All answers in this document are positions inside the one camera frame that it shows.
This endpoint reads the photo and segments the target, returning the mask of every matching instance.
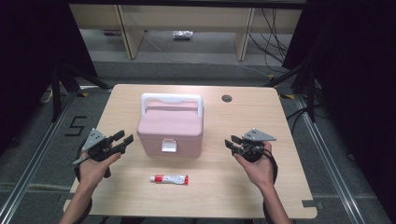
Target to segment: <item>black stand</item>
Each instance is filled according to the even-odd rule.
[[[318,35],[304,61],[291,69],[288,73],[264,85],[265,87],[274,87],[290,77],[297,75],[291,89],[294,93],[301,93],[304,88],[307,87],[307,106],[302,109],[302,111],[307,112],[312,122],[315,122],[315,78],[321,71],[324,71],[326,59],[329,57],[332,49],[333,37],[338,25],[337,16],[340,17],[338,14],[339,5],[337,1],[333,2],[333,6],[330,7],[331,12],[319,29]]]
[[[110,90],[113,87],[107,85],[96,77],[90,76],[78,68],[71,66],[66,63],[60,63],[59,66],[55,67],[52,74],[52,96],[53,96],[53,116],[52,122],[55,121],[58,116],[61,114],[62,106],[61,106],[61,88],[60,82],[64,85],[67,92],[77,92],[80,91],[81,88],[77,84],[73,75],[67,75],[66,72],[70,72],[73,75],[77,75],[79,77],[84,78],[87,81],[90,81],[92,84],[105,89]]]

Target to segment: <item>toothpaste tube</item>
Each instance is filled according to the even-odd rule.
[[[188,185],[187,175],[152,175],[149,180],[154,183]]]

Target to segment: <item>person's left hand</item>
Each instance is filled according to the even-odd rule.
[[[80,157],[87,156],[87,152],[81,153]],[[91,188],[96,188],[102,181],[106,169],[121,157],[121,153],[116,153],[104,161],[94,161],[88,159],[79,165],[79,183]]]

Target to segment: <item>desk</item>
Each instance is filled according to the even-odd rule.
[[[144,92],[200,94],[204,98],[204,139],[199,158],[149,157],[136,134],[140,95]],[[224,94],[233,100],[225,103]],[[279,166],[276,189],[290,218],[314,218],[315,207],[290,129],[272,88],[217,86],[117,85],[97,129],[107,136],[124,130],[134,142],[112,164],[92,196],[91,215],[121,217],[263,218],[262,196],[224,146],[230,135],[257,128],[276,137]],[[188,186],[154,184],[156,174],[187,174]],[[75,182],[71,192],[77,187]]]

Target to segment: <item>pink box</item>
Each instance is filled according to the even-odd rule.
[[[204,135],[202,97],[144,93],[137,135],[149,156],[198,157]]]

